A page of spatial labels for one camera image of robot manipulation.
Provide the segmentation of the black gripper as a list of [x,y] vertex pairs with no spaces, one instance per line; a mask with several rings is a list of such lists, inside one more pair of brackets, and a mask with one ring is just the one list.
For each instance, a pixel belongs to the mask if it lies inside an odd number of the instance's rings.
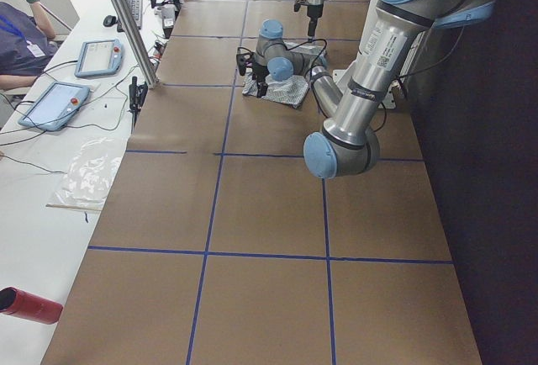
[[308,26],[308,42],[313,42],[316,32],[316,20],[323,14],[324,0],[296,0],[293,11],[296,13],[304,6],[307,8],[307,16],[311,19]]
[[260,56],[252,50],[245,47],[238,47],[236,51],[236,66],[241,76],[246,74],[248,68],[251,69],[252,77],[256,80],[258,98],[266,96],[268,90],[268,84],[266,83],[266,77],[269,75],[269,71],[266,65],[259,62]]

